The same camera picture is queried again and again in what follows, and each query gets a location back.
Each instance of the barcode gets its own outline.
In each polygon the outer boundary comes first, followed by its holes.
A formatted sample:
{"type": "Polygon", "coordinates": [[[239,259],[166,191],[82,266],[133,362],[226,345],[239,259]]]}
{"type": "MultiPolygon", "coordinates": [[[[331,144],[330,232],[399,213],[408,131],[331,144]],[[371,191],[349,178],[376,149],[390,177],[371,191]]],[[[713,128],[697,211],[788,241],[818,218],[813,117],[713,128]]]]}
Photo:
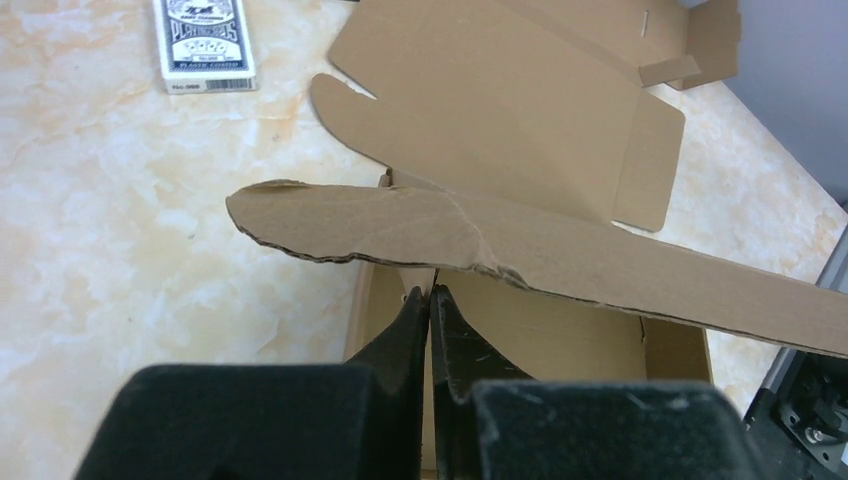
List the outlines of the barcode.
{"type": "Polygon", "coordinates": [[[252,78],[238,80],[206,80],[206,91],[210,90],[251,90],[253,89],[252,78]]]}

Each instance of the marble countertop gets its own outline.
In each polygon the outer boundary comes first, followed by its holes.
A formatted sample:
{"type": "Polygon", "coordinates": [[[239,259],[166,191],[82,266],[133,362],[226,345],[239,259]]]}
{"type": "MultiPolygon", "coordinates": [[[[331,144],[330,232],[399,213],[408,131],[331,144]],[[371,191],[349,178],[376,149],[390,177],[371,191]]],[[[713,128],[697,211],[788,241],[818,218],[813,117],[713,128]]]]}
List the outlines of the marble countertop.
{"type": "MultiPolygon", "coordinates": [[[[0,0],[0,478],[72,475],[146,365],[341,358],[355,266],[258,247],[224,198],[273,178],[374,184],[382,168],[305,93],[353,5],[246,3],[260,90],[176,97],[150,2],[0,0]]],[[[723,84],[652,92],[687,116],[653,236],[815,281],[848,215],[723,84]]],[[[709,342],[743,410],[776,347],[709,342]]]]}

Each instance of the gray wall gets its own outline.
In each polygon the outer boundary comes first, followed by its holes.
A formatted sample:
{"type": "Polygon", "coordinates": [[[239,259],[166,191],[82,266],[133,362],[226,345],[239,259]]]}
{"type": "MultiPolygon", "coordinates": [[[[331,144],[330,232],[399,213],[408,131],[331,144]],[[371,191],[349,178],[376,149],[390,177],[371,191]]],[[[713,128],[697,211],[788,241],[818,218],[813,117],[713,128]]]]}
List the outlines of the gray wall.
{"type": "Polygon", "coordinates": [[[739,4],[739,76],[725,83],[838,202],[845,202],[848,0],[739,4]]]}

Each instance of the cardboard edge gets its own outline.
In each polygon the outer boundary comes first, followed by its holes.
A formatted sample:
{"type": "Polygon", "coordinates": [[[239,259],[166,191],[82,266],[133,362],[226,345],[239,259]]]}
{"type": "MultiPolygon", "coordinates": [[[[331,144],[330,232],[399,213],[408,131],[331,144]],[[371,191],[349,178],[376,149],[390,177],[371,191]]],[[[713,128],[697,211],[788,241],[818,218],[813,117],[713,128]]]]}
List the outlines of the cardboard edge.
{"type": "Polygon", "coordinates": [[[682,55],[639,67],[639,77],[642,79],[643,87],[683,80],[700,74],[701,68],[692,55],[682,55]]]}
{"type": "Polygon", "coordinates": [[[311,183],[301,182],[300,180],[288,180],[288,179],[277,179],[277,180],[265,180],[264,182],[254,183],[253,185],[248,185],[246,187],[240,188],[239,192],[250,192],[254,190],[261,190],[263,188],[275,189],[279,187],[287,187],[287,188],[313,188],[314,185],[311,183]]]}
{"type": "MultiPolygon", "coordinates": [[[[391,318],[388,318],[388,317],[385,317],[385,316],[379,317],[379,318],[372,318],[372,317],[366,316],[367,312],[371,311],[371,309],[373,307],[372,302],[376,303],[376,301],[377,301],[377,299],[372,298],[372,295],[374,295],[374,292],[371,291],[372,286],[374,285],[375,282],[382,284],[382,281],[376,280],[376,277],[378,275],[385,275],[386,273],[389,273],[390,275],[399,273],[398,269],[393,269],[393,268],[389,268],[389,267],[382,267],[382,266],[377,267],[375,265],[372,265],[372,267],[374,267],[373,270],[372,270],[373,273],[374,273],[372,275],[372,277],[368,278],[368,279],[361,279],[363,281],[367,281],[368,285],[364,286],[364,288],[357,288],[357,290],[356,290],[357,294],[363,295],[362,297],[355,299],[359,302],[359,304],[361,304],[363,306],[362,307],[362,313],[361,313],[360,317],[357,319],[359,321],[359,325],[360,325],[360,328],[361,328],[363,333],[357,339],[358,343],[355,343],[355,344],[352,345],[352,348],[355,351],[359,351],[362,347],[364,347],[367,343],[369,343],[370,341],[372,341],[374,339],[374,336],[376,336],[375,330],[377,330],[377,328],[375,328],[375,326],[376,327],[382,326],[383,328],[385,328],[386,326],[391,324],[392,320],[394,320],[394,316],[392,316],[391,318]]],[[[401,280],[399,275],[392,275],[392,276],[394,277],[395,284],[397,284],[397,282],[402,283],[402,280],[401,280]]],[[[408,291],[402,285],[398,285],[398,287],[399,287],[398,290],[400,290],[400,291],[408,291]]],[[[393,300],[400,300],[400,299],[397,299],[397,298],[383,299],[383,298],[381,298],[380,300],[392,302],[393,300]]],[[[402,302],[397,303],[398,309],[400,308],[401,304],[402,304],[402,302]]],[[[428,398],[429,399],[433,398],[433,375],[432,375],[432,368],[431,368],[431,366],[432,366],[432,351],[431,351],[432,350],[432,336],[431,336],[431,334],[432,334],[432,331],[430,329],[428,329],[427,343],[425,345],[425,350],[424,350],[424,398],[425,398],[425,404],[427,403],[428,398]]],[[[436,468],[436,455],[435,455],[435,451],[433,450],[435,443],[432,442],[432,441],[431,442],[424,442],[425,438],[426,439],[433,439],[435,437],[435,429],[434,429],[435,423],[434,423],[434,419],[433,419],[432,415],[433,415],[432,409],[430,409],[430,410],[428,410],[426,408],[424,409],[423,415],[422,415],[422,435],[423,435],[423,437],[422,437],[422,447],[421,447],[422,478],[424,478],[423,475],[425,474],[425,472],[434,472],[435,468],[436,468]]]]}
{"type": "Polygon", "coordinates": [[[619,174],[613,220],[650,232],[665,225],[686,116],[643,91],[619,174]]]}
{"type": "Polygon", "coordinates": [[[607,67],[618,72],[629,82],[636,85],[641,84],[639,69],[635,65],[631,65],[615,52],[602,47],[591,39],[580,36],[570,28],[564,27],[562,24],[552,19],[548,12],[534,5],[534,2],[497,0],[497,3],[504,8],[511,10],[516,15],[533,22],[538,27],[556,36],[559,40],[571,44],[573,47],[591,56],[598,62],[605,64],[607,67]]]}
{"type": "Polygon", "coordinates": [[[374,96],[406,53],[408,25],[417,25],[432,1],[388,3],[359,0],[330,48],[327,60],[374,96]]]}
{"type": "Polygon", "coordinates": [[[342,80],[327,73],[313,76],[308,92],[312,110],[321,126],[346,147],[367,155],[351,139],[356,138],[363,124],[369,123],[368,112],[375,100],[354,92],[342,80]]]}
{"type": "MultiPolygon", "coordinates": [[[[739,335],[739,336],[743,336],[743,337],[747,337],[747,338],[753,338],[755,340],[759,340],[759,341],[763,341],[763,342],[775,343],[775,340],[773,338],[769,338],[769,337],[766,337],[766,336],[763,336],[763,335],[759,335],[755,332],[744,331],[744,330],[736,330],[736,329],[732,329],[732,328],[728,328],[728,327],[720,327],[720,326],[716,326],[716,325],[713,325],[713,324],[708,324],[708,323],[704,323],[704,322],[697,322],[697,321],[690,320],[688,318],[677,317],[677,316],[674,316],[674,315],[668,315],[668,314],[664,314],[664,313],[660,313],[660,312],[640,310],[640,309],[637,309],[637,308],[624,307],[624,306],[621,306],[621,305],[613,305],[613,304],[609,304],[609,303],[601,303],[601,302],[586,300],[586,299],[583,299],[583,298],[573,297],[573,296],[569,296],[569,295],[554,294],[554,293],[547,292],[547,291],[544,291],[544,290],[530,288],[526,283],[524,283],[521,280],[520,276],[510,275],[508,271],[505,271],[503,269],[493,270],[491,268],[481,266],[479,264],[474,265],[471,268],[466,269],[466,268],[458,268],[458,267],[455,267],[455,266],[452,266],[452,265],[436,265],[436,264],[432,264],[432,263],[394,262],[394,261],[387,261],[385,259],[381,259],[381,258],[378,258],[378,257],[373,257],[373,256],[370,256],[370,255],[365,255],[365,254],[362,254],[360,252],[350,252],[350,253],[348,253],[344,256],[323,256],[323,257],[312,256],[312,255],[309,255],[309,254],[298,253],[298,252],[295,252],[293,250],[290,250],[290,249],[287,249],[285,247],[275,245],[275,244],[272,244],[272,243],[269,243],[269,242],[261,241],[261,240],[257,239],[254,235],[252,235],[250,232],[246,231],[245,229],[243,229],[241,227],[238,227],[238,229],[239,229],[240,232],[244,233],[245,235],[247,235],[248,237],[253,239],[253,241],[258,243],[259,245],[269,247],[269,248],[273,248],[273,249],[279,250],[279,251],[281,251],[281,252],[283,252],[283,253],[291,256],[291,257],[298,258],[298,259],[301,259],[301,260],[308,260],[308,261],[311,261],[311,262],[314,262],[314,263],[350,263],[353,260],[364,260],[366,262],[371,262],[371,263],[374,263],[374,264],[377,264],[377,265],[383,265],[383,266],[394,267],[394,268],[422,268],[423,267],[423,268],[436,268],[436,269],[439,269],[439,270],[447,269],[447,270],[465,271],[465,272],[475,273],[475,274],[479,274],[479,275],[486,275],[486,276],[492,277],[496,280],[503,281],[503,282],[505,282],[506,284],[508,284],[512,287],[520,288],[522,290],[526,290],[526,291],[530,291],[530,292],[534,292],[534,293],[538,293],[540,295],[549,295],[549,296],[553,296],[553,297],[557,297],[557,298],[565,298],[565,299],[568,299],[568,300],[573,300],[575,302],[579,302],[579,303],[582,303],[584,305],[589,305],[589,306],[593,306],[593,307],[609,308],[609,309],[612,309],[612,310],[617,310],[617,311],[624,312],[624,313],[630,313],[630,314],[633,314],[633,315],[643,315],[643,316],[655,318],[655,319],[658,319],[658,320],[666,320],[666,321],[670,321],[670,322],[680,323],[680,324],[683,324],[683,325],[691,325],[691,326],[695,326],[695,327],[702,328],[702,329],[709,328],[709,329],[718,330],[718,331],[722,331],[722,332],[726,332],[726,333],[731,333],[731,334],[734,334],[734,335],[739,335]]],[[[836,356],[836,357],[839,357],[839,358],[845,358],[846,357],[845,354],[840,353],[838,351],[823,350],[821,348],[815,348],[815,347],[811,347],[811,346],[808,346],[808,345],[803,345],[803,344],[795,343],[795,342],[791,342],[791,341],[781,340],[780,343],[783,344],[783,345],[792,347],[792,348],[797,348],[797,349],[805,350],[805,351],[809,351],[809,352],[822,353],[822,354],[825,354],[825,355],[836,356]]]]}
{"type": "MultiPolygon", "coordinates": [[[[380,175],[377,187],[388,187],[389,185],[391,185],[389,174],[380,175]]],[[[345,361],[353,357],[365,345],[365,314],[368,311],[368,297],[371,294],[371,279],[373,277],[374,264],[360,262],[353,289],[353,304],[348,318],[347,335],[345,336],[343,357],[345,361]]]]}
{"type": "MultiPolygon", "coordinates": [[[[393,169],[389,169],[389,177],[385,184],[383,183],[381,181],[381,187],[411,187],[438,192],[444,191],[434,183],[393,169]]],[[[436,283],[437,272],[435,268],[401,268],[398,273],[405,291],[409,292],[415,287],[420,287],[424,298],[430,297],[430,292],[433,291],[433,286],[436,283]]]]}
{"type": "Polygon", "coordinates": [[[709,0],[689,10],[685,52],[701,73],[668,84],[686,90],[739,73],[742,16],[738,0],[709,0]]]}
{"type": "Polygon", "coordinates": [[[645,328],[645,370],[650,380],[687,379],[713,383],[704,328],[640,318],[645,328]]]}

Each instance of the screw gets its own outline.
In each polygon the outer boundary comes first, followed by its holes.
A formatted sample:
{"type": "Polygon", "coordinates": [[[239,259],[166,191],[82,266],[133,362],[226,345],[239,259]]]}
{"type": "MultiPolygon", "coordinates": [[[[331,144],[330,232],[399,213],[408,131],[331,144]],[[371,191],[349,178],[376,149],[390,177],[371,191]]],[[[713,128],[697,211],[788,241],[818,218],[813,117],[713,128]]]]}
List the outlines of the screw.
{"type": "Polygon", "coordinates": [[[824,433],[817,428],[807,428],[807,431],[804,433],[807,434],[807,440],[809,440],[810,443],[819,443],[824,440],[824,433]]]}

